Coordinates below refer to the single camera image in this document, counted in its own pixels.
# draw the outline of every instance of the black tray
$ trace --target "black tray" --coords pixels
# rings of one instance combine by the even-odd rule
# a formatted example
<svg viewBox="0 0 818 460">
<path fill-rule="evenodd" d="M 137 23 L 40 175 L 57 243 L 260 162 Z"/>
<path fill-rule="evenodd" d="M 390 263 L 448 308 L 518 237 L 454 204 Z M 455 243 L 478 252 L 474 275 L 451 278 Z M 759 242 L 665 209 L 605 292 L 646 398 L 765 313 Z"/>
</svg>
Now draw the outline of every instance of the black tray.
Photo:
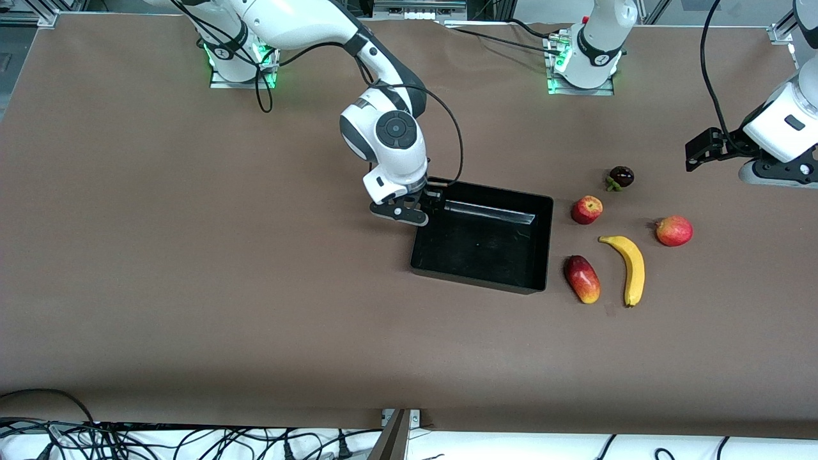
<svg viewBox="0 0 818 460">
<path fill-rule="evenodd" d="M 550 197 L 473 183 L 440 191 L 442 200 L 424 205 L 429 223 L 417 228 L 413 273 L 520 294 L 546 289 Z"/>
</svg>

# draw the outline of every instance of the apple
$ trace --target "apple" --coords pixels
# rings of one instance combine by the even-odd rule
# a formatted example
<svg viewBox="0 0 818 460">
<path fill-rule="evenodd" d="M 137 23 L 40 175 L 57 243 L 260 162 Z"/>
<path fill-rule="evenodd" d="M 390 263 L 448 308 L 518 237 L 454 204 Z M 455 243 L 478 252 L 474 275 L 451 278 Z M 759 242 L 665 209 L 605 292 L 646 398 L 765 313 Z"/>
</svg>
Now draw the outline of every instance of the apple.
<svg viewBox="0 0 818 460">
<path fill-rule="evenodd" d="M 593 304 L 600 298 L 600 279 L 581 255 L 572 255 L 565 261 L 565 277 L 583 304 Z"/>
<path fill-rule="evenodd" d="M 585 196 L 574 203 L 571 209 L 571 219 L 581 225 L 588 225 L 602 214 L 602 201 L 595 196 Z"/>
<path fill-rule="evenodd" d="M 672 215 L 656 224 L 656 237 L 665 246 L 681 246 L 693 237 L 693 225 L 680 215 Z"/>
</svg>

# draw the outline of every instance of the gray floor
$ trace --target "gray floor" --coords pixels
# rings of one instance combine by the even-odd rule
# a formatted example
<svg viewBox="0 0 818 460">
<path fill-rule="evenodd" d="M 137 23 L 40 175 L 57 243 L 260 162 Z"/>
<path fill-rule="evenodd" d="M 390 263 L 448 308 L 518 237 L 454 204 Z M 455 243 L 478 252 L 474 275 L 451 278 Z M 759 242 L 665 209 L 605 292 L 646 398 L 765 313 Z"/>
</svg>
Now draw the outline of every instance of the gray floor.
<svg viewBox="0 0 818 460">
<path fill-rule="evenodd" d="M 36 33 L 34 27 L 0 27 L 0 120 Z"/>
</svg>

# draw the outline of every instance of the banana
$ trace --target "banana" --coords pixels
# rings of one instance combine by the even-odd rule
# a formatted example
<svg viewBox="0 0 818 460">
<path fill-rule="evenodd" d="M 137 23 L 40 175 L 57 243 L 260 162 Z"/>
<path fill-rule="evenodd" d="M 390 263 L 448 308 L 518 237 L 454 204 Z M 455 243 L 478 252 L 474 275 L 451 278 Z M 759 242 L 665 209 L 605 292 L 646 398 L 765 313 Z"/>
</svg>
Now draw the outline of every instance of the banana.
<svg viewBox="0 0 818 460">
<path fill-rule="evenodd" d="M 625 283 L 625 305 L 634 307 L 642 299 L 645 290 L 645 259 L 636 243 L 625 237 L 600 237 L 600 243 L 611 245 L 625 259 L 627 282 Z"/>
</svg>

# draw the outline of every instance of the table surface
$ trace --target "table surface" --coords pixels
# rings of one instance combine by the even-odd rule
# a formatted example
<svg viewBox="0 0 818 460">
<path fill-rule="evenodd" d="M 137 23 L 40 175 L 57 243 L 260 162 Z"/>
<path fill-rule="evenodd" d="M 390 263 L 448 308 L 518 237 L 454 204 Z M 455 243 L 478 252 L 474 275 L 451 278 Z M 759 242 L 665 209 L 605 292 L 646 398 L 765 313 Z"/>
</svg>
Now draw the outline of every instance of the table surface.
<svg viewBox="0 0 818 460">
<path fill-rule="evenodd" d="M 251 91 L 208 89 L 184 18 L 65 15 L 0 125 L 0 387 L 72 390 L 119 421 L 361 426 L 400 406 L 450 430 L 818 431 L 818 194 L 741 183 L 740 160 L 685 172 L 716 123 L 700 29 L 636 28 L 616 96 L 566 97 L 542 54 L 371 27 L 456 113 L 464 181 L 555 198 L 544 293 L 409 272 L 414 229 L 370 215 L 338 133 L 364 89 L 340 50 L 283 69 L 265 115 Z M 714 29 L 708 52 L 732 126 L 793 71 L 763 29 Z M 447 115 L 430 100 L 420 123 L 430 173 L 451 177 Z M 604 193 L 615 165 L 636 182 Z M 605 213 L 580 227 L 586 194 Z M 670 214 L 693 222 L 688 245 L 653 238 Z M 635 309 L 609 234 L 643 250 Z M 574 254 L 598 304 L 561 276 Z"/>
</svg>

